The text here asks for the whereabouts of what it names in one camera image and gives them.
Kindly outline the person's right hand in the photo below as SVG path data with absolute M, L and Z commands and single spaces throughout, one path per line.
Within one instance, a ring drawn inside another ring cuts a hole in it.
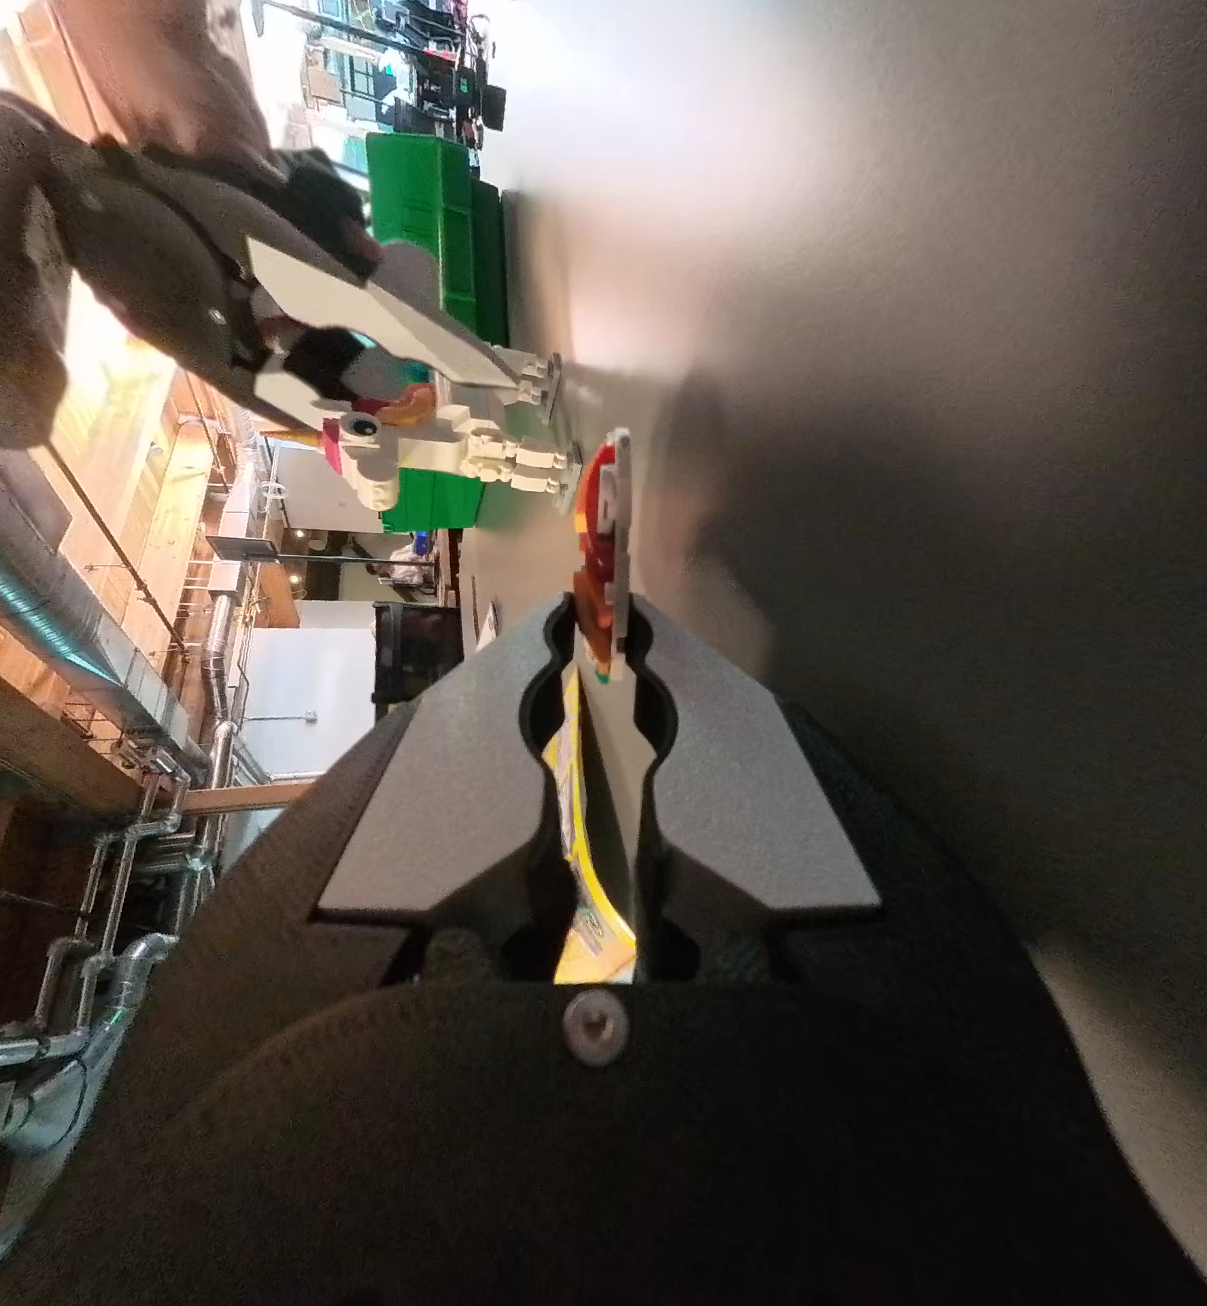
M 320 148 L 279 149 L 241 64 L 215 36 L 221 2 L 58 1 L 73 51 L 128 143 L 267 204 L 365 280 L 380 264 L 361 193 Z

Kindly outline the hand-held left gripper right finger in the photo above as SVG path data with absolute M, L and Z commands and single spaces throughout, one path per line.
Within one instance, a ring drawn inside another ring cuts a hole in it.
M 646 922 L 779 929 L 866 918 L 880 891 L 775 695 L 650 600 L 631 601 Z

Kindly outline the green plastic bin stack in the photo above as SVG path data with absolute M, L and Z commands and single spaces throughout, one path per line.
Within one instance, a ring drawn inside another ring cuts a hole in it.
M 487 344 L 510 344 L 508 247 L 499 189 L 472 170 L 464 144 L 438 136 L 373 133 L 366 138 L 373 231 L 438 261 L 446 311 Z M 397 504 L 383 514 L 389 534 L 476 526 L 482 481 L 403 468 Z

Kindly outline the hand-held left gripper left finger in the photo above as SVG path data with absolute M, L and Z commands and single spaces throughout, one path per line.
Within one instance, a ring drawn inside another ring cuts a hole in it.
M 570 596 L 554 596 L 412 702 L 320 917 L 565 941 L 578 888 L 546 749 L 576 632 Z

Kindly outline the yellow lego instruction booklet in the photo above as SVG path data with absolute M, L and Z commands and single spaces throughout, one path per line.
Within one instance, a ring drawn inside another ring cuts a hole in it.
M 555 971 L 559 985 L 629 985 L 634 981 L 637 940 L 610 899 L 597 873 L 586 824 L 585 753 L 580 669 L 562 680 L 563 723 L 543 757 L 556 785 L 561 840 L 577 884 L 577 910 Z

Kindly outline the black equipment rack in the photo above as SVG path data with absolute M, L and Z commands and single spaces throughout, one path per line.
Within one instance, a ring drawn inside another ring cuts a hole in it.
M 489 12 L 467 1 L 397 4 L 396 30 L 416 76 L 416 104 L 472 151 L 505 130 L 509 91 L 494 79 Z

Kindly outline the metal pipe assembly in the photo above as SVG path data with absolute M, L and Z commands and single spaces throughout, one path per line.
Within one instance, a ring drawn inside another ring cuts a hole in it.
M 94 1102 L 153 971 L 176 942 L 150 932 L 117 948 L 138 854 L 180 830 L 191 789 L 180 766 L 153 770 L 136 816 L 96 838 L 71 929 L 48 945 L 25 1017 L 0 1024 L 0 1153 L 52 1151 Z

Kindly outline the white lego unicorn model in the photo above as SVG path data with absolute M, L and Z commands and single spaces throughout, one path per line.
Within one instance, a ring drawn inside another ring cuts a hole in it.
M 578 487 L 580 447 L 552 427 L 562 357 L 498 345 L 513 387 L 464 386 L 438 374 L 383 396 L 312 404 L 313 428 L 279 430 L 286 445 L 316 449 L 374 514 L 404 496 L 406 473 L 472 485 L 508 484 L 563 502 Z

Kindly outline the silver air duct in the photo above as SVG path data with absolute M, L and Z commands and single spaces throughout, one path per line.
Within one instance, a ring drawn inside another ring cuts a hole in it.
M 200 753 L 188 708 L 151 659 L 24 521 L 0 529 L 0 624 L 127 734 Z

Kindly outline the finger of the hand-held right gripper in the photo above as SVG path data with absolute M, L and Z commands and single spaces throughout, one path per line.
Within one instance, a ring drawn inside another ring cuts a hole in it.
M 310 328 L 347 329 L 408 362 L 431 367 L 452 383 L 516 390 L 520 372 L 442 306 L 433 306 L 397 268 L 357 281 L 319 264 L 247 238 L 259 288 Z
M 255 398 L 290 424 L 320 430 L 358 400 L 349 372 L 370 345 L 344 328 L 260 326 L 266 362 L 255 374 Z

